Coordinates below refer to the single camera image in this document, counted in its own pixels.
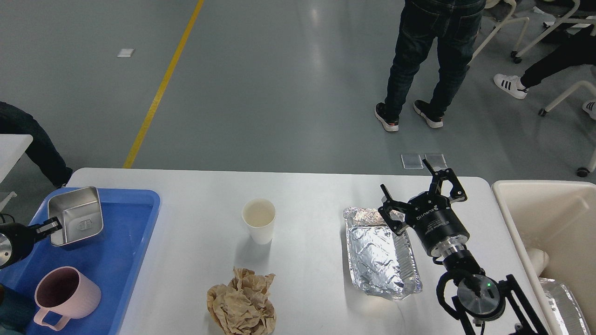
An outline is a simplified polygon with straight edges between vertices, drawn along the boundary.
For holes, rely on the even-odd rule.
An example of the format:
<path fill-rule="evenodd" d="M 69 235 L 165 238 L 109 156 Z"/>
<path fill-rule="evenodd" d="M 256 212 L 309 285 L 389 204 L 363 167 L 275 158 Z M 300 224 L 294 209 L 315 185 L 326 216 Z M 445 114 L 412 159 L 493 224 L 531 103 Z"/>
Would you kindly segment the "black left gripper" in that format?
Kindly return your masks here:
<path fill-rule="evenodd" d="M 10 222 L 0 225 L 0 268 L 6 268 L 28 257 L 36 242 L 62 229 L 57 216 L 30 225 Z"/>

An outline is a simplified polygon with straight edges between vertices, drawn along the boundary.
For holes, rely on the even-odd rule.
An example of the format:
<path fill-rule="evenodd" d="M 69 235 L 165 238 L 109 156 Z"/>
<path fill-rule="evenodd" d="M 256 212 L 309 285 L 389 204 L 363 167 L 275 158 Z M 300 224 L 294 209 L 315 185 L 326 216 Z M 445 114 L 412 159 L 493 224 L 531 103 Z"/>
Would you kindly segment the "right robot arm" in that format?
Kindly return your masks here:
<path fill-rule="evenodd" d="M 474 335 L 475 327 L 484 331 L 486 322 L 500 318 L 507 306 L 518 319 L 515 335 L 546 335 L 515 276 L 509 274 L 501 281 L 490 278 L 468 250 L 470 234 L 453 210 L 453 203 L 467 200 L 455 172 L 435 170 L 427 160 L 423 164 L 432 174 L 429 189 L 405 203 L 393 199 L 381 184 L 385 198 L 378 212 L 396 235 L 413 229 L 426 254 L 445 267 L 436 286 L 439 305 L 461 323 L 467 335 Z"/>

